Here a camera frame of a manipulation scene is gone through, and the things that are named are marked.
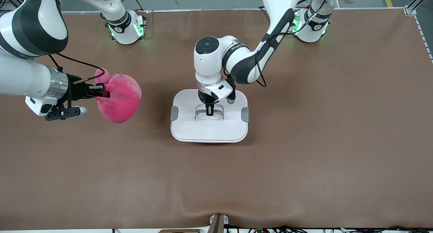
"brown table mat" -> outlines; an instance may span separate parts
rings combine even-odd
[[[127,123],[89,114],[46,122],[0,97],[0,229],[179,228],[224,213],[245,227],[433,226],[433,65],[402,9],[336,10],[317,43],[285,39],[248,97],[233,145],[170,134],[172,99],[195,88],[193,48],[233,35],[255,48],[261,11],[155,13],[146,39],[110,40],[99,15],[66,15],[64,54],[131,75],[143,97]],[[70,74],[87,68],[60,57]],[[48,58],[42,63],[52,65]]]

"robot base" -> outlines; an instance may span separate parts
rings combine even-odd
[[[234,104],[223,99],[215,104],[214,115],[206,116],[198,90],[182,90],[173,100],[170,120],[172,135],[181,142],[240,142],[248,132],[248,102],[242,92],[236,91]]]
[[[297,13],[295,13],[295,17],[299,16],[299,19],[294,20],[294,28],[292,27],[292,32],[295,31],[295,29],[300,29],[302,25],[304,24],[304,14],[305,11],[308,9],[300,9]],[[294,34],[295,37],[298,37],[299,40],[301,40],[304,43],[314,43],[317,42],[320,37],[325,34],[326,27],[328,26],[328,23],[324,27],[318,25],[317,30],[311,29],[311,26],[305,26],[302,30],[300,30],[298,33]]]
[[[146,20],[142,15],[131,10],[128,10],[128,13],[131,15],[131,24],[125,29],[125,32],[117,33],[110,27],[113,41],[117,41],[124,45],[133,44],[137,40],[143,40],[146,29]]]

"pink drawstring pouch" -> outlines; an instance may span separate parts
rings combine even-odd
[[[96,83],[104,83],[110,98],[96,97],[99,111],[107,120],[120,124],[129,120],[137,111],[141,100],[141,88],[134,78],[115,74],[110,76],[106,69],[105,74],[95,79]]]

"pink fabric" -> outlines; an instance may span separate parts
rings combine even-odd
[[[110,98],[96,97],[102,115],[109,121],[120,124],[129,120],[137,111],[141,100],[141,88],[130,76],[105,74],[95,79],[96,83],[104,83]]]

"green led light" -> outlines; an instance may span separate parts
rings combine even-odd
[[[114,33],[113,33],[113,29],[111,29],[111,26],[110,26],[110,25],[108,25],[108,29],[110,29],[111,36],[115,37],[115,36],[114,36]]]
[[[143,27],[141,27],[140,25],[134,25],[134,26],[136,27],[137,34],[139,36],[142,36],[144,34]]]

